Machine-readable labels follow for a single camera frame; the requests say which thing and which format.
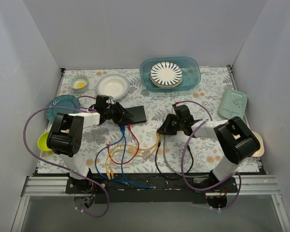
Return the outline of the black network switch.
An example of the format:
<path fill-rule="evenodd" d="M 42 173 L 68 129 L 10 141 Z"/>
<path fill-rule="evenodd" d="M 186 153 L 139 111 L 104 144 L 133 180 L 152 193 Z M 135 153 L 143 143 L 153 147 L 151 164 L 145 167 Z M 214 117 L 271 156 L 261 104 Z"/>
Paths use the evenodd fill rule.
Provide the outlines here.
<path fill-rule="evenodd" d="M 126 108 L 131 114 L 134 115 L 135 121 L 134 124 L 140 124 L 140 123 L 146 123 L 146 114 L 145 114 L 145 109 L 144 106 L 135 106 L 135 107 L 130 107 Z"/>

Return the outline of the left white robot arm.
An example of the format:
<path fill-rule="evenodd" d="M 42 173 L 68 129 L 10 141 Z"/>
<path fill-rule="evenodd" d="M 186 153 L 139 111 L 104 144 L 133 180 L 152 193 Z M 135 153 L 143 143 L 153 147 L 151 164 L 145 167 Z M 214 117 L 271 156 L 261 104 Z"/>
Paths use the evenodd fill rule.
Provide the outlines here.
<path fill-rule="evenodd" d="M 88 178 L 91 170 L 78 155 L 81 147 L 83 129 L 98 126 L 107 120 L 122 125 L 134 118 L 130 109 L 125 109 L 120 103 L 112 102 L 105 95 L 98 95 L 96 103 L 85 112 L 77 114 L 57 113 L 48 134 L 47 147 L 59 155 L 67 168 L 72 184 L 82 193 L 89 193 L 93 189 L 93 181 Z"/>

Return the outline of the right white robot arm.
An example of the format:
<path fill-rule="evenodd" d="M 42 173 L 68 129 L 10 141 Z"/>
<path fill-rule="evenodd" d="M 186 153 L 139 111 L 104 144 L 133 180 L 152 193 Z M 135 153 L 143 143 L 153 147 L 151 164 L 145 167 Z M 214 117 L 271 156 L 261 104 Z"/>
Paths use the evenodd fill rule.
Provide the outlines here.
<path fill-rule="evenodd" d="M 174 114 L 167 115 L 157 133 L 176 135 L 178 131 L 183 131 L 188 136 L 181 157 L 181 173 L 185 184 L 194 191 L 222 191 L 240 164 L 261 148 L 257 137 L 238 116 L 223 121 L 205 121 L 195 120 L 186 105 L 175 106 L 174 111 Z M 224 157 L 210 171 L 209 177 L 194 187 L 185 177 L 183 161 L 191 138 L 199 137 L 217 139 Z"/>

